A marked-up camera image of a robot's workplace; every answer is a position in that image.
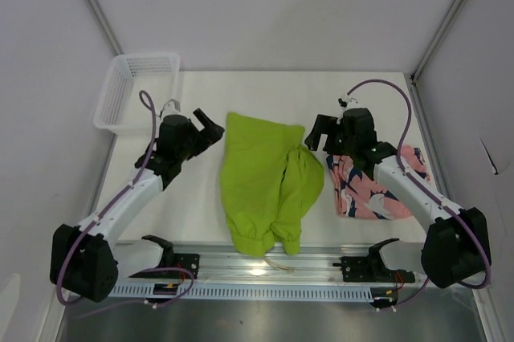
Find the pink shark print shorts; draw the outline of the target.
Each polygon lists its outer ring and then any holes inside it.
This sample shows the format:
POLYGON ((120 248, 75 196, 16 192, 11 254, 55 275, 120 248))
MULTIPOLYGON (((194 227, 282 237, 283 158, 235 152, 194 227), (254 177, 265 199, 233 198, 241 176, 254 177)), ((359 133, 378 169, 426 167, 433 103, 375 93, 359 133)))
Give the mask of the pink shark print shorts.
POLYGON ((349 156, 326 157, 332 178, 336 215, 362 220, 396 220, 411 212, 383 185, 368 177, 349 156))

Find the left aluminium frame post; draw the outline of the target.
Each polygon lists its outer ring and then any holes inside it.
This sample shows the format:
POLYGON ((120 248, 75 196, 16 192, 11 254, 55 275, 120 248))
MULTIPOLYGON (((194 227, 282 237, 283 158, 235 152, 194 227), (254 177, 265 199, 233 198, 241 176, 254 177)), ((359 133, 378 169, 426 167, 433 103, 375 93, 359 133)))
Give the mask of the left aluminium frame post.
POLYGON ((91 16, 100 31, 108 49, 110 52, 116 55, 122 55, 123 50, 118 42, 108 18, 106 17, 99 0, 84 0, 87 8, 89 9, 91 16))

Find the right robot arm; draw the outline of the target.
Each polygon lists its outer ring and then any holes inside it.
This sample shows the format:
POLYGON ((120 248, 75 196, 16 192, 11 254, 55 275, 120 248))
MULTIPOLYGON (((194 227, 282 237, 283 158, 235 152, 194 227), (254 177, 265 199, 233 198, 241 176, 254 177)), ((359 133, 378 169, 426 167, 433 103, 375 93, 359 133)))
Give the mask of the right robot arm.
POLYGON ((324 152, 351 157, 356 167, 412 213, 426 233, 424 242, 390 239, 374 245, 377 254, 366 262, 373 279, 382 281, 403 270, 424 274, 439 288, 458 283, 478 290, 490 283, 492 262, 484 214, 445 198, 407 165, 398 148, 379 141, 368 109, 349 109, 341 117, 318 115, 304 143, 317 150, 323 136, 324 152))

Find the right aluminium frame post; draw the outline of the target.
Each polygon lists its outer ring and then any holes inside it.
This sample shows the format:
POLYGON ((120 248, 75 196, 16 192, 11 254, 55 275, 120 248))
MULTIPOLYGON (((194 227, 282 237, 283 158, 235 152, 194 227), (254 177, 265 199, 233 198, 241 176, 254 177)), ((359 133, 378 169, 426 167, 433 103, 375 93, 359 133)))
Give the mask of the right aluminium frame post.
POLYGON ((420 59, 418 60, 414 70, 410 75, 410 82, 416 86, 422 77, 423 72, 426 70, 435 53, 444 42, 447 34, 450 32, 453 24, 459 17, 460 12, 465 7, 468 0, 451 0, 447 7, 441 21, 439 22, 435 32, 426 48, 424 49, 420 59))

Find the aluminium frame post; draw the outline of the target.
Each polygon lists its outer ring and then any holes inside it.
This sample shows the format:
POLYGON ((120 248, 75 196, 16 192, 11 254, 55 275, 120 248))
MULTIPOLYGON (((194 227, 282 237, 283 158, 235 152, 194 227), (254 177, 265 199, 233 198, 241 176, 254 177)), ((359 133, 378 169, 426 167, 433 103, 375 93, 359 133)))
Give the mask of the aluminium frame post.
POLYGON ((116 55, 122 55, 123 50, 118 42, 108 18, 106 17, 99 0, 84 0, 87 8, 89 9, 91 16, 100 31, 108 49, 110 52, 116 55))
POLYGON ((420 59, 418 60, 414 70, 410 75, 410 82, 416 86, 422 77, 423 72, 426 70, 435 53, 444 42, 447 34, 450 32, 453 24, 459 17, 460 12, 465 7, 468 0, 451 0, 447 7, 441 21, 439 22, 435 32, 426 48, 424 49, 420 59))

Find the lime green shorts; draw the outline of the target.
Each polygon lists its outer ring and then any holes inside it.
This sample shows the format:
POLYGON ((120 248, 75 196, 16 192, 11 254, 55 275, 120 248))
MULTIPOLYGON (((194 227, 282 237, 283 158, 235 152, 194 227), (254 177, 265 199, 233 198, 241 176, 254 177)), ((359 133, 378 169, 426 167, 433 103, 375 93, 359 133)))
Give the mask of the lime green shorts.
POLYGON ((324 188, 324 167, 304 133, 298 124, 227 114, 221 202, 239 253, 265 258, 276 244, 300 253, 302 220, 324 188))

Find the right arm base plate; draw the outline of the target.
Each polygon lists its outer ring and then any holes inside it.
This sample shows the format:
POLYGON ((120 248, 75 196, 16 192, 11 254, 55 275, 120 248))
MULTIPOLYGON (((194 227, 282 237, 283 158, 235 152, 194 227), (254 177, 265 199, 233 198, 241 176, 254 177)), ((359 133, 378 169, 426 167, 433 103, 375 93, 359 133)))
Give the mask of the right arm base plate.
POLYGON ((347 283, 414 283, 415 275, 404 270, 390 270, 384 263, 370 256, 346 256, 333 264, 341 269, 347 283))

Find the white plastic basket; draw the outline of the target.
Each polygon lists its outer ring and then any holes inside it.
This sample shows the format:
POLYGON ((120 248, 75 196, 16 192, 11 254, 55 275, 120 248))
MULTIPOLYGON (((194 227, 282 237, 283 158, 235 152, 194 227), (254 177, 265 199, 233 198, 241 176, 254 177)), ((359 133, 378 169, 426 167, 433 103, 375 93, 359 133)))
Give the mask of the white plastic basket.
POLYGON ((181 58, 171 52, 146 52, 118 55, 112 59, 93 116, 98 129, 116 135, 142 135, 150 132, 150 111, 142 104, 139 92, 149 93, 157 118, 170 99, 181 103, 179 83, 181 58))

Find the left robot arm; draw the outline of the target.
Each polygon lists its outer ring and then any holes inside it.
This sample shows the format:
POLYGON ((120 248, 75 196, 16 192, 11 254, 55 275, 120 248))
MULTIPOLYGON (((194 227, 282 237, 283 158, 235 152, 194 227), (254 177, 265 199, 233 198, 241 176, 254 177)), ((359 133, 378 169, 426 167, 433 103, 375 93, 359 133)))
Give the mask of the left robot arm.
POLYGON ((194 116, 200 128, 180 114, 154 123, 145 152, 112 199, 79 224, 57 228, 51 244, 50 281, 61 304, 71 305, 63 297, 64 291, 99 303, 108 297, 118 279, 190 273, 175 264, 173 243, 162 238, 146 235, 123 247, 116 243, 133 219, 180 174, 185 162, 222 139, 222 126, 201 109, 194 110, 194 116))

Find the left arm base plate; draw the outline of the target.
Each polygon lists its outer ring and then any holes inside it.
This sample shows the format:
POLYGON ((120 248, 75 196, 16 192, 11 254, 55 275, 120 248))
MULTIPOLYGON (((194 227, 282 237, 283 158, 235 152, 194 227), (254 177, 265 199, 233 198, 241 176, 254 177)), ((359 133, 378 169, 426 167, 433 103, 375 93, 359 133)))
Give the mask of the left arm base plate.
MULTIPOLYGON (((166 256, 161 262, 160 267, 183 268, 191 272, 194 277, 197 278, 200 267, 200 255, 178 253, 173 256, 166 256)), ((189 279, 186 273, 179 271, 161 271, 160 276, 167 279, 189 279)))

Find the aluminium mounting rail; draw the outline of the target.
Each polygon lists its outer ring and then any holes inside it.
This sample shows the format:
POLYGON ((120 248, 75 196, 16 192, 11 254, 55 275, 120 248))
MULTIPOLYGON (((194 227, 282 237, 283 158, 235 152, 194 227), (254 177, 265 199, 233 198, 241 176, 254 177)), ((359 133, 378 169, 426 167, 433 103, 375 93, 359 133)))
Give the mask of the aluminium mounting rail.
POLYGON ((276 247, 262 258, 240 254, 232 246, 174 245, 183 254, 199 254, 200 283, 343 285, 342 257, 365 256, 368 246, 303 246, 300 253, 286 255, 276 247))

